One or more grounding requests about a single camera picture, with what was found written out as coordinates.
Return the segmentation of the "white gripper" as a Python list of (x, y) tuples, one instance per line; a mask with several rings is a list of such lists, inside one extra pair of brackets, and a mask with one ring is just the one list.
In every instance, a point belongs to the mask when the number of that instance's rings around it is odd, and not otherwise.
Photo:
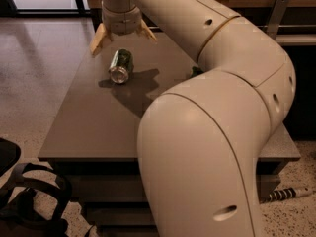
[(93, 56), (98, 55), (103, 48), (103, 43), (112, 40), (111, 33), (121, 36), (135, 31), (141, 37), (157, 41), (153, 32), (142, 20), (142, 14), (137, 7), (127, 12), (113, 12), (103, 8), (103, 22), (97, 27), (90, 42), (90, 52)]

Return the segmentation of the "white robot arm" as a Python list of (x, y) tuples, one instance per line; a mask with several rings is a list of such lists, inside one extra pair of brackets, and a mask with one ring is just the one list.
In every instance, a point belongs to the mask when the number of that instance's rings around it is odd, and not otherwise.
[(141, 119), (137, 154), (160, 237), (261, 237), (256, 165), (292, 105), (282, 47), (215, 0), (102, 0), (111, 34), (146, 15), (202, 70)]

